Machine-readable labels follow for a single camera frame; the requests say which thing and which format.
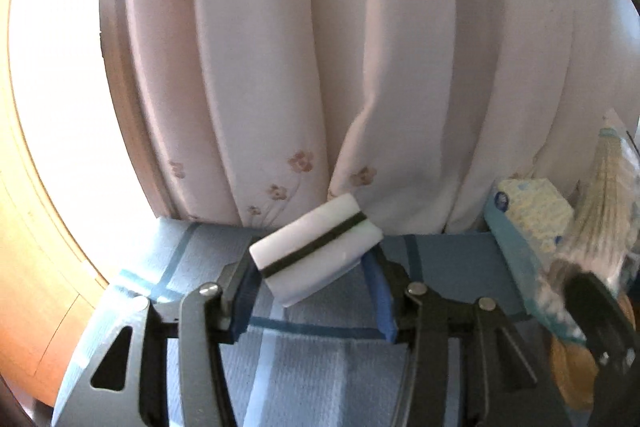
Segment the clear bag of cotton pads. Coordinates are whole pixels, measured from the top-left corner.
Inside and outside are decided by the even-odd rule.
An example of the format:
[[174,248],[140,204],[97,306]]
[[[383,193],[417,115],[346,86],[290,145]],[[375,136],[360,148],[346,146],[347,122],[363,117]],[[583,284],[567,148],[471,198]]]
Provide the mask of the clear bag of cotton pads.
[[639,151],[620,116],[609,109],[574,217],[537,275],[535,310],[554,335],[586,340],[566,309],[564,286],[572,275],[591,272],[613,296],[620,295],[639,269],[638,235]]

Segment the white sponge with black stripe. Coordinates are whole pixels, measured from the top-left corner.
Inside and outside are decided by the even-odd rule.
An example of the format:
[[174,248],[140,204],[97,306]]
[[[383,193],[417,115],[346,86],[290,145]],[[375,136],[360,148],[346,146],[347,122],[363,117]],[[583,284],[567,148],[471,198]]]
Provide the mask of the white sponge with black stripe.
[[344,194],[250,246],[250,255],[282,307],[318,293],[378,245],[383,231]]

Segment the round amber jar pink lid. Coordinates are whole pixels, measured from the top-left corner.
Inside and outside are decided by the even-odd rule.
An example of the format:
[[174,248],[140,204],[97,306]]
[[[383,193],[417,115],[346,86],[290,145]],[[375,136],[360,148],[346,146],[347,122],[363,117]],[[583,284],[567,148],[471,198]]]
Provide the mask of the round amber jar pink lid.
[[[620,297],[614,299],[637,332],[634,309],[632,309],[629,297],[626,294],[620,294]],[[590,410],[592,412],[594,381],[598,376],[599,369],[586,347],[586,337],[582,346],[578,346],[578,343],[564,343],[558,338],[552,338],[549,362],[551,375],[565,403],[578,411]]]

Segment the wooden door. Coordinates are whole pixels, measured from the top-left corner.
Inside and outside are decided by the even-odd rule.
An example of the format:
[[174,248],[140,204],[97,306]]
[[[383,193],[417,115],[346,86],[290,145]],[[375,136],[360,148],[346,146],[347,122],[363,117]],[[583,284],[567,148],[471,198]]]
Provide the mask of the wooden door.
[[1,374],[51,405],[106,282],[32,161],[14,98],[10,9],[1,0]]

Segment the tissue pack, blue and yellow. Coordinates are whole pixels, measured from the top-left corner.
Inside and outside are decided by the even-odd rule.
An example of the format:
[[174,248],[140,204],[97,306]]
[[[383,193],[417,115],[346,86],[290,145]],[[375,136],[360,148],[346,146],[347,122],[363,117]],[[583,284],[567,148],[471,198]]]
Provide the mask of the tissue pack, blue and yellow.
[[538,275],[550,267],[574,215],[572,206],[547,179],[503,179],[493,187],[484,218],[506,259],[526,311],[540,319]]

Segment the blue plaid tablecloth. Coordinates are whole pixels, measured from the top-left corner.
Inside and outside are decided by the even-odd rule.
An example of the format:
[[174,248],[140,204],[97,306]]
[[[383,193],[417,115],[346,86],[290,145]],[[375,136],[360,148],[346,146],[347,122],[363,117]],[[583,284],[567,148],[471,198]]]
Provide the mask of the blue plaid tablecloth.
[[[68,363],[54,408],[62,412],[96,348],[138,296],[177,300],[215,280],[254,237],[251,229],[162,218],[143,239],[112,239],[108,287]],[[390,260],[440,295],[497,300],[530,352],[548,360],[548,333],[526,315],[495,239],[488,233],[390,236]],[[224,347],[233,410],[243,426],[386,426],[406,350],[376,329],[360,269],[283,308],[259,291],[247,332]]]

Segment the pink floral curtain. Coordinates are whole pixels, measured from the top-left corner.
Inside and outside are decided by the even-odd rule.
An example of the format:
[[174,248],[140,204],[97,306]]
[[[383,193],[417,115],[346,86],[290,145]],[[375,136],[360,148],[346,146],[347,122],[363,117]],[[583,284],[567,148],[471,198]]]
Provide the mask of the pink floral curtain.
[[352,194],[461,232],[497,180],[585,178],[639,115],[631,0],[126,0],[161,216],[279,228]]

